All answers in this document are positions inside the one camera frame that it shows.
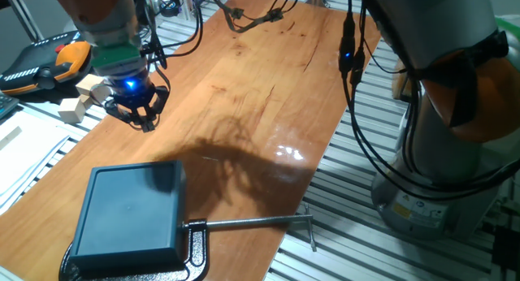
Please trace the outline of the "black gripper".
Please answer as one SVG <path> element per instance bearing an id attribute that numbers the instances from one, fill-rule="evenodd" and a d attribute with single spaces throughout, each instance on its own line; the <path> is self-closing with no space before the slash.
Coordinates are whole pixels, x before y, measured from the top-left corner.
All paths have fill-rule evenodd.
<path id="1" fill-rule="evenodd" d="M 147 67 L 118 76 L 108 76 L 107 79 L 113 91 L 113 99 L 105 102 L 106 113 L 137 131 L 153 131 L 159 124 L 160 114 L 169 98 L 170 90 L 166 86 L 155 88 L 150 80 L 150 72 Z M 139 123 L 135 124 L 134 119 L 137 115 L 127 110 L 121 110 L 120 106 L 129 110 L 144 108 L 146 116 L 143 127 Z"/>

